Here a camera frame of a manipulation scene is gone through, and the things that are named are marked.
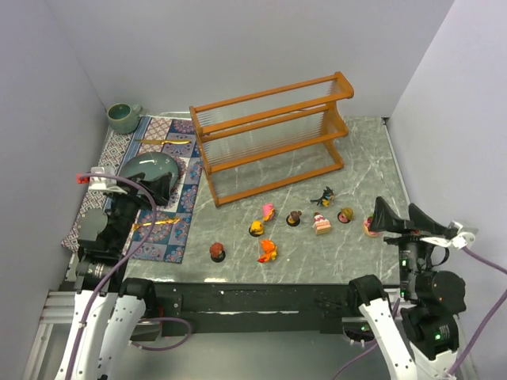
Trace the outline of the straw hat figurine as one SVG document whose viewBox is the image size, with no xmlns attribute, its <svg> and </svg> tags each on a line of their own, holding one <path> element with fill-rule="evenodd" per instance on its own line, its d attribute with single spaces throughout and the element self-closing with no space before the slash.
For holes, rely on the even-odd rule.
<svg viewBox="0 0 507 380">
<path fill-rule="evenodd" d="M 344 207 L 337 214 L 337 219 L 339 222 L 347 224 L 353 220 L 353 216 L 353 209 L 350 207 Z"/>
</svg>

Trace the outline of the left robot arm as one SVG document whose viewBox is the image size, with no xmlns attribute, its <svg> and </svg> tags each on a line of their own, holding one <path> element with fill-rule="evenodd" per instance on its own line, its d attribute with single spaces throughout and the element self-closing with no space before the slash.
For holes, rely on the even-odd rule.
<svg viewBox="0 0 507 380">
<path fill-rule="evenodd" d="M 124 273 L 138 246 L 124 246 L 141 210 L 155 213 L 168 200 L 178 173 L 127 177 L 111 167 L 95 167 L 76 181 L 110 198 L 107 210 L 88 210 L 78 232 L 78 266 L 74 283 L 71 330 L 57 379 L 110 379 L 112 367 L 127 347 L 138 320 L 157 308 L 150 280 L 126 279 Z"/>
</svg>

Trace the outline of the brown-haired figurine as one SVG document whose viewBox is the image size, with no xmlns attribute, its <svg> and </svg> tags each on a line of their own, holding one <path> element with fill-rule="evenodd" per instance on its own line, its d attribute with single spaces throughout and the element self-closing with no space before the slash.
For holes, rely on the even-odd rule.
<svg viewBox="0 0 507 380">
<path fill-rule="evenodd" d="M 291 211 L 286 218 L 286 223 L 289 226 L 298 226 L 301 222 L 300 217 L 302 215 L 302 211 Z"/>
</svg>

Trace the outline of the yellow-haired figurine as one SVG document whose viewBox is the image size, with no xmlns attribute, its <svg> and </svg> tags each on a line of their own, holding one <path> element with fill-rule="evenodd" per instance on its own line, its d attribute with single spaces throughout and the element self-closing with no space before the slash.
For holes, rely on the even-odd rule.
<svg viewBox="0 0 507 380">
<path fill-rule="evenodd" d="M 264 233 L 264 225 L 262 221 L 255 220 L 251 223 L 249 228 L 249 234 L 253 237 L 259 237 Z"/>
</svg>

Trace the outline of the pink bear sunflower toy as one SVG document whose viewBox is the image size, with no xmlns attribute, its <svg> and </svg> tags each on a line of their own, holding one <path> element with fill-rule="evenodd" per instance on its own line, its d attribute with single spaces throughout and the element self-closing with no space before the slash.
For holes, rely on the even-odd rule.
<svg viewBox="0 0 507 380">
<path fill-rule="evenodd" d="M 262 220 L 268 222 L 272 220 L 275 215 L 275 207 L 273 203 L 266 203 L 262 206 Z"/>
</svg>

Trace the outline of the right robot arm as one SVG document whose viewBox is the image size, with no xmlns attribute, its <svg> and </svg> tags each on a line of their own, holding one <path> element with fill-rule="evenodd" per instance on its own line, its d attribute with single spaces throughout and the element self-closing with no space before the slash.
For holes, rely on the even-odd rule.
<svg viewBox="0 0 507 380">
<path fill-rule="evenodd" d="M 348 308 L 366 319 L 391 378 L 451 379 L 459 349 L 455 316 L 466 309 L 465 282 L 437 271 L 432 253 L 436 247 L 449 252 L 472 245 L 477 229 L 460 222 L 442 226 L 413 203 L 403 219 L 379 196 L 370 230 L 390 234 L 384 241 L 398 249 L 400 296 L 411 306 L 400 311 L 399 331 L 382 283 L 365 275 L 349 282 Z"/>
</svg>

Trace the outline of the red-haired figurine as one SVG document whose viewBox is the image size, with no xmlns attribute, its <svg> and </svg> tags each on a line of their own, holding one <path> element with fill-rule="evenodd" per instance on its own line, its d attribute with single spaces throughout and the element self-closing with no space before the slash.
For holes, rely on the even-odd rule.
<svg viewBox="0 0 507 380">
<path fill-rule="evenodd" d="M 223 245 L 219 242 L 215 242 L 211 245 L 210 249 L 211 260 L 215 263 L 220 263 L 225 260 L 226 252 Z"/>
</svg>

